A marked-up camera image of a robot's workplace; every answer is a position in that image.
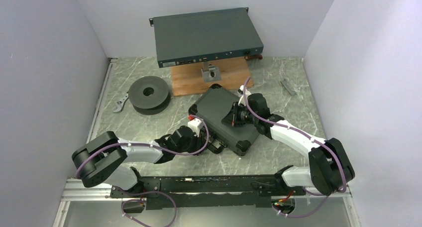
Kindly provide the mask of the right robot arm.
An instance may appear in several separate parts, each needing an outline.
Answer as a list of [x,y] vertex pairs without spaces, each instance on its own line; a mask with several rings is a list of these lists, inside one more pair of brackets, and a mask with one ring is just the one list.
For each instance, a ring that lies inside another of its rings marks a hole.
[[296,187],[312,187],[321,195],[329,196],[345,192],[347,183],[355,177],[338,139],[316,137],[271,113],[262,94],[243,96],[233,102],[221,122],[232,127],[253,125],[261,135],[289,146],[308,160],[308,166],[288,165],[275,173],[274,188],[281,195]]

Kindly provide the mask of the black poker set case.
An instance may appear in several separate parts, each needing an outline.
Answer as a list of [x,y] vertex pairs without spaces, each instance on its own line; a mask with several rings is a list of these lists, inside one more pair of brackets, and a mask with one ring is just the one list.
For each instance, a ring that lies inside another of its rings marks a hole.
[[222,122],[238,100],[239,97],[229,90],[213,84],[188,109],[189,114],[205,121],[210,133],[207,149],[214,154],[227,148],[238,156],[244,156],[259,136],[253,125],[233,127],[230,121],[228,124]]

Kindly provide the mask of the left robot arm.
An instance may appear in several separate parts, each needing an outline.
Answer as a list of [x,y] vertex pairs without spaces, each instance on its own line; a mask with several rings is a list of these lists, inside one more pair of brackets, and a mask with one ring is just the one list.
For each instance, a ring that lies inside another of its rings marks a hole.
[[172,134],[148,143],[124,141],[113,131],[106,131],[72,154],[77,168],[75,177],[86,188],[107,183],[123,188],[130,197],[137,197],[143,190],[141,176],[135,168],[123,167],[123,163],[162,164],[172,161],[177,155],[197,155],[207,148],[209,138],[207,126],[196,128],[184,125]]

